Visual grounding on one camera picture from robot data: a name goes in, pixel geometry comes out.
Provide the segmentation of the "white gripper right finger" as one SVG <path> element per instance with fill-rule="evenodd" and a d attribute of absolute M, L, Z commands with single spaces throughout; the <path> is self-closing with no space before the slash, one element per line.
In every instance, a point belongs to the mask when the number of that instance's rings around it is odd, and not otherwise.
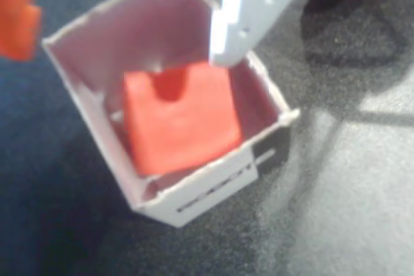
<path fill-rule="evenodd" d="M 222 0 L 212 11 L 209 62 L 238 64 L 273 27 L 293 0 Z"/>

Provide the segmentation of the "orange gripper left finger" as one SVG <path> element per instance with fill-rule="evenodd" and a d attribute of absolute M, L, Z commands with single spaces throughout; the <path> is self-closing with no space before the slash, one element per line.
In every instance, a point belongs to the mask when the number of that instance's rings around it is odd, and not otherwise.
<path fill-rule="evenodd" d="M 1 0 L 1 56 L 30 60 L 41 28 L 41 8 L 34 0 Z"/>

